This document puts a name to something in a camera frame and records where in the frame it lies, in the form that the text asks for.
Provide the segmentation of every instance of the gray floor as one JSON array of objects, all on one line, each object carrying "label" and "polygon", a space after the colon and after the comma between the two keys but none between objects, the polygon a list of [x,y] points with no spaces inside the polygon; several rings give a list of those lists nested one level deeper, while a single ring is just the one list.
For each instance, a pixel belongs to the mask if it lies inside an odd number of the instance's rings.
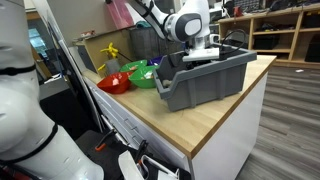
[{"label": "gray floor", "polygon": [[238,180],[320,179],[320,70],[273,67],[257,143]]}]

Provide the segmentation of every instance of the green bowl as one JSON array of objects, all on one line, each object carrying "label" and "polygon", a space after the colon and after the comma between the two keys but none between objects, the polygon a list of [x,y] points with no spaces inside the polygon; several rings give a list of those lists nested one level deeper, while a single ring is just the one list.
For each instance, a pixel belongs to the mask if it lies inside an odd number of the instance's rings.
[{"label": "green bowl", "polygon": [[153,69],[157,69],[158,66],[146,66],[146,67],[142,67],[138,70],[136,70],[130,77],[129,80],[135,84],[136,86],[138,86],[139,88],[143,88],[143,89],[150,89],[150,88],[155,88],[156,84],[155,81],[153,79],[153,74],[152,74],[152,78],[150,79],[146,79],[145,75],[148,72],[152,73]]},{"label": "green bowl", "polygon": [[135,61],[121,67],[120,72],[135,71],[141,67],[147,66],[147,60]]}]

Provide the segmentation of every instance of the wooden table top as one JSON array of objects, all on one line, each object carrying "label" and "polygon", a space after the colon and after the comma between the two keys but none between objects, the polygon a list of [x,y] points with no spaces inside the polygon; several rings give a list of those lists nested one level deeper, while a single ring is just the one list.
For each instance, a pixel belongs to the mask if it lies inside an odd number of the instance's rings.
[{"label": "wooden table top", "polygon": [[[124,94],[111,96],[192,159],[267,73],[275,59],[276,56],[259,55],[247,65],[241,92],[197,105],[194,109],[170,112],[156,89],[131,88]],[[99,82],[99,78],[85,76]]]}]

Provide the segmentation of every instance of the red bowl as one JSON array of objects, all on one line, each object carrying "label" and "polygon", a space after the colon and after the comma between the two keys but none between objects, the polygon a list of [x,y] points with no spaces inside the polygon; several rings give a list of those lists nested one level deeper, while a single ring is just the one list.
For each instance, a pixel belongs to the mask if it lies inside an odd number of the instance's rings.
[{"label": "red bowl", "polygon": [[[129,76],[132,72],[119,72],[111,74],[100,81],[97,86],[105,92],[111,94],[122,94],[129,89],[131,82]],[[119,80],[119,84],[113,85],[115,79]]]}]

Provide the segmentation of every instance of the window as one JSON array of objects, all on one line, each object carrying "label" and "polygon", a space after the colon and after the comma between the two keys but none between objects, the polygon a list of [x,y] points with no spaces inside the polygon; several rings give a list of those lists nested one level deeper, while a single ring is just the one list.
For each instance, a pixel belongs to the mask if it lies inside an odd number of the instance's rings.
[{"label": "window", "polygon": [[29,29],[29,39],[30,43],[34,47],[34,49],[40,53],[44,58],[47,58],[48,55],[46,53],[47,47],[41,38],[38,30],[36,28]]}]

